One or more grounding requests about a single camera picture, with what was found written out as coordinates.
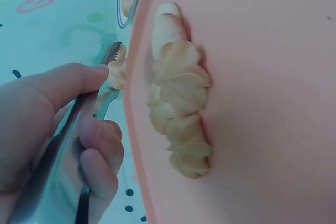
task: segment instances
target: hand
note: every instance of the hand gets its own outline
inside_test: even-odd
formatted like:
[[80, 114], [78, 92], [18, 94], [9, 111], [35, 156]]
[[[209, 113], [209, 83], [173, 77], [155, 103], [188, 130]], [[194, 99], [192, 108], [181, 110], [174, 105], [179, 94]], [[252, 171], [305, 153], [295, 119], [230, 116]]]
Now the hand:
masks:
[[[79, 94], [98, 90], [107, 76], [104, 65], [72, 63], [0, 86], [0, 223], [7, 223], [66, 105]], [[117, 192], [122, 133], [115, 122], [89, 117], [80, 122], [79, 137], [85, 147], [81, 166], [91, 189], [90, 223], [98, 223]]]

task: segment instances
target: pink heart print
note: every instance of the pink heart print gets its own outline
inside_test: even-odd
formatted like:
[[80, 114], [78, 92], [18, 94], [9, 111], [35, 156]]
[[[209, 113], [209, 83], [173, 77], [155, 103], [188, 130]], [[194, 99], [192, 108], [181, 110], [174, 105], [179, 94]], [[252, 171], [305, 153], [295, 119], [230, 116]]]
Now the pink heart print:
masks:
[[34, 10], [50, 5], [54, 1], [55, 0], [26, 0], [26, 2], [20, 4], [16, 10], [18, 13], [30, 13]]

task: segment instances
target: green dot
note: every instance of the green dot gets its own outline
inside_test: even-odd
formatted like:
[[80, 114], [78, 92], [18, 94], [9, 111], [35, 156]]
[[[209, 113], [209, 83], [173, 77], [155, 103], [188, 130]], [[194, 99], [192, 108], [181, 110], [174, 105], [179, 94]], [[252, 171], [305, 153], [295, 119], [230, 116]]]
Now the green dot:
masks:
[[86, 16], [87, 21], [90, 23], [102, 22], [104, 18], [105, 18], [105, 15], [102, 12], [92, 12]]

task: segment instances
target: pink silicone mat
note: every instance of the pink silicone mat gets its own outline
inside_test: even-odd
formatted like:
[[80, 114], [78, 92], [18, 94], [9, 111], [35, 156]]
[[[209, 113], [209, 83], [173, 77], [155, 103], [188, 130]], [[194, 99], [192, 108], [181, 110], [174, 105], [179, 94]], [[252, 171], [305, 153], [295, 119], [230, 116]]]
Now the pink silicone mat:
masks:
[[[176, 2], [213, 79], [211, 171], [188, 180], [148, 118], [156, 9]], [[335, 223], [336, 1], [140, 0], [124, 104], [151, 224]]]

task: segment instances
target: metal tongs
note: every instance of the metal tongs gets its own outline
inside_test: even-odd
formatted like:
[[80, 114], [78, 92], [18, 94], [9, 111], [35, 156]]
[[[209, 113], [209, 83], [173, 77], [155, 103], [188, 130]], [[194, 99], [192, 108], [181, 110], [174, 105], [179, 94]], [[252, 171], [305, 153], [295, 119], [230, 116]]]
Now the metal tongs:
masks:
[[[121, 43], [114, 42], [98, 54], [95, 65], [115, 60]], [[105, 117], [108, 104], [119, 90], [114, 90], [96, 117]], [[83, 180], [79, 157], [78, 122], [93, 116], [98, 91], [76, 98], [27, 185], [10, 217], [10, 224], [87, 224], [90, 190]]]

